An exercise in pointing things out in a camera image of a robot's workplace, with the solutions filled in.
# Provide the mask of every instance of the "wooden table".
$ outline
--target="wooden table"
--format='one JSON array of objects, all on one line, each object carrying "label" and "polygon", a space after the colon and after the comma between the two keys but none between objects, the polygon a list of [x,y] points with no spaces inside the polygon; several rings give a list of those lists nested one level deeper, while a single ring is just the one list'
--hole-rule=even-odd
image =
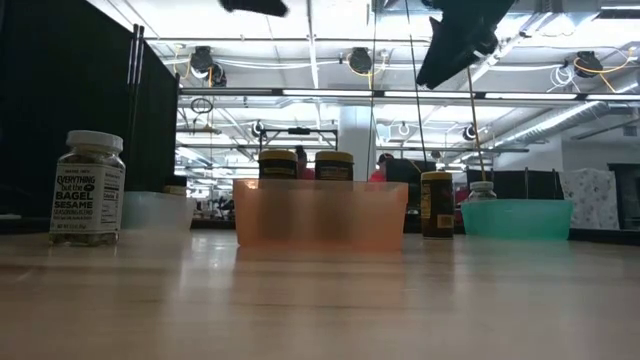
[{"label": "wooden table", "polygon": [[0,237],[0,359],[638,359],[640,248],[406,238],[402,254]]}]

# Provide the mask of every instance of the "bottle label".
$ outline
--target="bottle label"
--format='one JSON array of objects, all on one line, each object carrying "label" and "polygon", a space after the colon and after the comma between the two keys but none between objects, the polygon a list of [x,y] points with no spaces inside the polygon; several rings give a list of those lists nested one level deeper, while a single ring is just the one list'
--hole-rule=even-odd
[{"label": "bottle label", "polygon": [[117,232],[122,218],[124,170],[97,164],[59,164],[50,233]]}]

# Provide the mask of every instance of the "person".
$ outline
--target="person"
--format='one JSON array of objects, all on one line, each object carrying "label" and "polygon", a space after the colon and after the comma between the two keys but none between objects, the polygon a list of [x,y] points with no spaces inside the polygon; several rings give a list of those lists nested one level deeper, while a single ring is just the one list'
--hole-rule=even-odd
[{"label": "person", "polygon": [[387,160],[393,159],[393,155],[384,153],[378,158],[379,169],[374,171],[369,178],[369,182],[386,182],[387,181]]},{"label": "person", "polygon": [[296,146],[296,155],[298,155],[298,179],[315,180],[315,171],[307,168],[307,152],[300,145]]}]

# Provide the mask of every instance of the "ceiling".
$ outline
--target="ceiling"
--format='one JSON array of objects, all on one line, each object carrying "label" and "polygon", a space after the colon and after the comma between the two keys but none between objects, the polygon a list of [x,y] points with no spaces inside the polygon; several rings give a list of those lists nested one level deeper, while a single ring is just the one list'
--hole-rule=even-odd
[{"label": "ceiling", "polygon": [[[195,46],[209,45],[212,57],[224,68],[228,88],[367,90],[370,86],[368,78],[354,74],[344,62],[351,49],[357,46],[368,48],[377,64],[371,80],[373,89],[411,91],[415,89],[413,66],[415,64],[419,69],[432,35],[428,16],[439,16],[433,12],[412,11],[409,26],[404,11],[399,16],[374,15],[367,11],[370,6],[367,0],[313,0],[309,9],[310,19],[307,17],[307,1],[302,0],[285,1],[290,13],[282,19],[240,11],[227,13],[216,0],[88,1],[127,28],[131,28],[133,23],[145,25],[147,41],[157,55],[165,61],[168,69],[185,76],[181,80],[184,88],[206,86],[187,71],[187,62]],[[518,34],[530,17],[531,14],[514,12],[502,21],[496,32],[501,40],[499,58],[488,66],[486,73],[478,76],[473,83],[475,91],[610,92],[601,77],[575,77],[573,83],[557,86],[558,78],[567,79],[565,73],[558,74],[557,67],[565,60],[573,61],[578,51],[594,51],[605,70],[615,70],[605,77],[613,84],[630,76],[640,66],[638,51],[635,50],[640,42],[640,20],[591,17],[576,26],[568,16],[559,15],[538,31],[521,38]],[[314,44],[308,40],[311,30]],[[624,68],[616,70],[625,63]],[[317,64],[317,79],[314,79],[314,64]],[[482,64],[478,64],[472,72],[477,73],[482,68]],[[464,91],[467,90],[466,83],[463,72],[437,90]],[[189,104],[193,99],[185,96],[181,101]],[[216,104],[221,102],[219,97],[210,97],[210,100]],[[242,96],[239,94],[227,100],[229,103],[241,102]],[[461,133],[472,121],[469,105],[446,102],[423,105],[420,113],[415,103],[373,101],[372,105],[378,126],[377,141],[381,146],[419,144],[417,130],[420,118],[428,145],[449,147],[466,143]],[[341,106],[339,101],[322,100],[294,102],[283,108],[216,106],[209,114],[198,115],[186,105],[178,116],[178,127],[182,132],[177,134],[177,141],[178,145],[201,146],[251,144],[255,139],[247,137],[247,134],[258,119],[268,128],[334,129],[340,120]],[[478,127],[488,133],[487,138],[498,137],[549,109],[528,104],[480,105],[477,108]],[[194,120],[195,129],[212,126],[222,134],[189,133],[194,129]],[[567,136],[570,138],[598,126],[606,127],[608,123],[592,122],[586,127],[571,129]],[[621,134],[617,136],[618,133],[621,129],[591,139],[616,142],[622,137]],[[285,135],[278,139],[281,140],[274,140],[272,144],[302,141],[299,136],[287,138]],[[305,138],[303,143],[326,145],[317,135]],[[253,150],[244,155],[234,149],[197,148],[189,151],[222,166],[256,166],[249,159]],[[182,155],[178,158],[185,166],[202,165]],[[230,175],[242,175],[240,170],[232,170]]]}]

